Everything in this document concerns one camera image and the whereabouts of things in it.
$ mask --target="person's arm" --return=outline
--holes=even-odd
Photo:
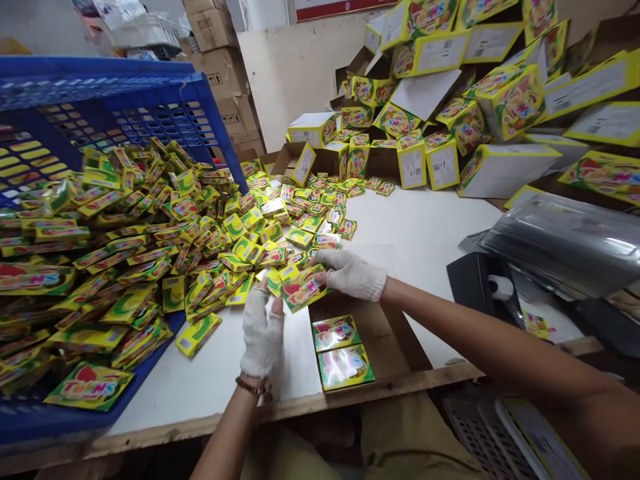
[[[246,352],[240,360],[240,379],[261,390],[282,350],[282,299],[273,302],[269,318],[265,306],[269,292],[263,280],[247,297],[243,319]],[[259,395],[237,386],[215,428],[191,480],[240,478]]]
[[[398,306],[488,376],[543,408],[592,471],[612,468],[626,448],[640,446],[640,397],[610,376],[512,325],[387,277],[350,253],[321,250],[317,261],[335,269],[318,274],[318,281]]]

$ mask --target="person's left hand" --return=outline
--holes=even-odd
[[[246,351],[240,360],[240,370],[250,377],[268,377],[282,351],[285,320],[282,298],[276,298],[267,316],[268,300],[267,279],[264,279],[252,288],[245,304],[242,329]]]

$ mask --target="plastic film roll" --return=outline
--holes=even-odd
[[[502,301],[509,300],[515,291],[511,280],[498,275],[489,275],[489,288],[491,288],[492,298]]]

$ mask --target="worktable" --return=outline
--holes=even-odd
[[[462,199],[454,191],[396,188],[388,198],[367,191],[347,202],[347,218],[358,224],[353,240],[344,241],[342,248],[386,267],[393,277],[452,300],[446,266],[463,255],[458,243],[490,228],[500,215],[500,210],[486,201]],[[555,329],[550,340],[562,343],[568,352],[582,355],[601,349],[595,339],[584,337],[554,308],[553,302],[522,302],[522,306],[544,317]],[[102,436],[0,458],[0,475],[211,433],[235,388],[244,352],[242,308],[223,310],[220,316],[223,323],[195,358],[188,359],[175,345],[169,346],[122,416]],[[308,310],[288,314],[283,357],[272,378],[275,401],[262,407],[261,420],[304,415],[484,375],[468,362],[447,366],[462,355],[414,320],[408,322],[431,370],[412,371],[325,396]]]

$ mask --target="bracelet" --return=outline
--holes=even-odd
[[[267,392],[267,388],[264,385],[260,388],[253,387],[252,385],[242,380],[242,378],[240,377],[236,377],[235,382],[238,384],[238,387],[243,388],[244,390],[256,395],[257,397],[259,397],[260,395],[264,395]]]

